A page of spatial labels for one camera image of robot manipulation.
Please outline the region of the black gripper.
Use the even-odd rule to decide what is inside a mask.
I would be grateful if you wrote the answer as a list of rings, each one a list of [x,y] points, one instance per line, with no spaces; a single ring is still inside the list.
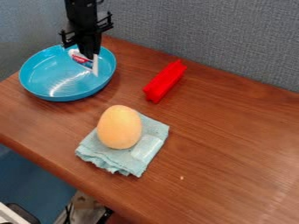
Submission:
[[[79,52],[89,59],[99,55],[101,33],[113,27],[112,13],[100,12],[105,0],[64,0],[67,25],[60,30],[61,45],[79,46]]]

